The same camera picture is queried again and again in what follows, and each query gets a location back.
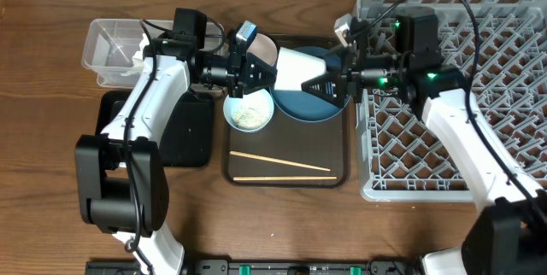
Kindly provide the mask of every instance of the metal grid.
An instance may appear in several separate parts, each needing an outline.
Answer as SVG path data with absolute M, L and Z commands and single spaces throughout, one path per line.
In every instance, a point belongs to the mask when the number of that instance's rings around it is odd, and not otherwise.
M 358 0 L 356 14 L 361 20 L 372 20 L 389 6 L 388 1 Z M 547 185 L 547 0 L 468 1 L 482 38 L 472 89 L 479 107 L 525 172 Z M 410 5 L 436 9 L 445 63 L 469 73 L 474 35 L 462 5 L 456 0 L 410 0 L 406 6 Z M 393 23 L 393 18 L 385 19 L 371 32 L 370 54 L 395 51 Z M 368 200 L 470 200 L 443 145 L 408 105 L 380 93 L 365 94 L 357 104 L 363 196 Z

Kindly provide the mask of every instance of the wooden chopstick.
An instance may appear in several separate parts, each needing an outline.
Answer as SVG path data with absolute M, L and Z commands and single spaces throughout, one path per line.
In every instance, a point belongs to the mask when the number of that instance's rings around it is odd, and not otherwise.
M 293 161 L 285 161 L 285 160 L 280 160 L 280 159 L 274 159 L 274 158 L 270 158 L 270 157 L 262 156 L 262 155 L 251 155 L 251 154 L 246 154 L 246 153 L 238 152 L 238 151 L 230 151 L 230 155 L 243 156 L 243 157 L 246 157 L 246 158 L 261 160 L 261 161 L 271 161 L 273 163 L 291 165 L 291 166 L 302 167 L 302 168 L 316 169 L 316 170 L 321 170 L 321 171 L 324 171 L 324 172 L 330 172 L 331 171 L 330 168 L 317 167 L 317 166 L 298 163 L 298 162 L 293 162 Z
M 308 176 L 291 176 L 291 177 L 233 177 L 233 181 L 295 181 L 295 180 L 336 180 L 338 177 L 308 177 Z

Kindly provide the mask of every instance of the plastic bin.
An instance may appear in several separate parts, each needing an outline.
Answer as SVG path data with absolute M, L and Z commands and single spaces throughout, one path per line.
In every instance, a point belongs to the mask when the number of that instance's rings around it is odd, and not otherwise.
M 357 0 L 354 15 L 373 20 L 396 0 Z M 509 153 L 525 173 L 547 185 L 547 0 L 468 0 L 479 23 L 481 57 L 472 91 Z M 473 27 L 457 0 L 408 0 L 438 16 L 447 64 L 467 74 Z M 371 55 L 394 52 L 394 13 L 371 31 Z M 369 201 L 471 202 L 444 146 L 408 105 L 381 91 L 357 104 L 356 155 L 362 196 Z
M 153 24 L 171 29 L 171 20 L 151 20 Z M 147 26 L 152 38 L 162 31 Z M 221 31 L 212 23 L 207 24 L 207 34 L 219 34 Z M 133 68 L 132 57 L 139 50 L 143 40 L 143 29 L 138 20 L 132 19 L 96 19 L 87 33 L 82 65 L 97 73 L 97 83 L 102 87 L 133 88 L 142 71 L 141 67 Z M 206 38 L 205 49 L 214 49 L 221 43 L 221 38 Z

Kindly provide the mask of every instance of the blue plate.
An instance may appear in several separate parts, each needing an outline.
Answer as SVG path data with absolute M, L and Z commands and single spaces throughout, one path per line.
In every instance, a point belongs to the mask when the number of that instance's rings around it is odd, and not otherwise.
M 295 50 L 316 57 L 321 57 L 326 52 L 326 49 L 319 47 L 301 47 Z M 340 59 L 337 56 L 328 56 L 325 62 L 330 67 L 340 68 Z M 270 93 L 273 101 L 283 113 L 303 122 L 329 120 L 344 110 L 350 102 L 350 97 L 346 97 L 344 108 L 339 108 L 303 91 L 275 91 L 272 87 Z

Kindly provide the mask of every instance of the wood grain surface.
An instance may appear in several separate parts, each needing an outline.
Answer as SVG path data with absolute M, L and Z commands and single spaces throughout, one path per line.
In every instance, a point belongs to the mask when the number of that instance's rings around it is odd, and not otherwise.
M 326 35 L 355 1 L 6 0 L 0 25 L 0 273 L 81 274 L 88 260 L 131 258 L 121 243 L 79 217 L 74 145 L 81 134 L 94 132 L 106 92 L 80 64 L 93 19 L 171 20 L 175 7 L 186 7 L 226 27 L 252 20 L 269 32 Z M 475 219 L 472 204 L 364 201 L 355 149 L 350 178 L 335 190 L 230 185 L 221 175 L 221 103 L 216 113 L 209 165 L 167 169 L 167 222 L 187 257 L 416 256 L 457 246 Z M 350 116 L 355 122 L 353 106 Z

